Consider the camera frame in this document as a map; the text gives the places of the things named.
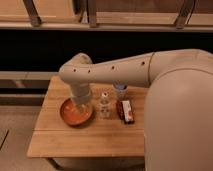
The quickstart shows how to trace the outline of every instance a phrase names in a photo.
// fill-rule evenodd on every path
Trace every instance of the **floor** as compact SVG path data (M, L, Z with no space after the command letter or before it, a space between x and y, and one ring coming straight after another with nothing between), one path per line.
M4 171L54 171L44 159L27 158L26 153L32 136L43 96L40 100L10 95L0 98L0 170ZM56 159L72 170L127 170L142 171L141 158L75 158Z

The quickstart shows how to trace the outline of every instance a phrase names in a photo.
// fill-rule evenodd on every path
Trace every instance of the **dark background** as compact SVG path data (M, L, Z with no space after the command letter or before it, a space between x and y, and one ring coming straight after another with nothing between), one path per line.
M0 30L0 71L58 71L79 52L98 63L183 48L213 52L213 33Z

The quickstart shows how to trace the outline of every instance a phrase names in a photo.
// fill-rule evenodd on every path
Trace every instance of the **wooden tabletop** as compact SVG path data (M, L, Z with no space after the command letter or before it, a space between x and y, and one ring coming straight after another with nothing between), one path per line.
M92 119L82 126L70 127L60 117L60 107L69 98L69 86L54 76L45 96L28 157L129 157L144 156L144 98L147 89L128 87L126 99L132 105L134 124L124 124L116 113L112 85L91 84L94 107ZM112 113L103 119L98 113L101 92L109 92Z

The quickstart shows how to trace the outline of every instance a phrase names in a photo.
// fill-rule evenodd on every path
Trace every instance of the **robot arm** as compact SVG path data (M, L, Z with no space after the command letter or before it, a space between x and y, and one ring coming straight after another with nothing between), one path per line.
M60 68L59 76L70 85L71 99L82 104L91 98L89 83L149 87L175 59L196 58L199 52L195 49L153 52L99 64L92 64L89 56L79 53Z
M144 106L147 171L213 170L213 55L188 49L91 64L78 54L59 72L76 104L90 82L149 87Z

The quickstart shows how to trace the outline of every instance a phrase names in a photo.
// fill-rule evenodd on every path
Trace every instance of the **small bottle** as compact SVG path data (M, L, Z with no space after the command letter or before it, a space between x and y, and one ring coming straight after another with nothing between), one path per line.
M121 84L114 84L113 87L114 87L114 90L115 90L115 93L116 93L116 96L117 96L117 100L118 101L124 100L126 90L127 90L127 86L121 85Z
M110 100L109 94L103 92L100 98L100 116L101 118L108 118L110 116Z

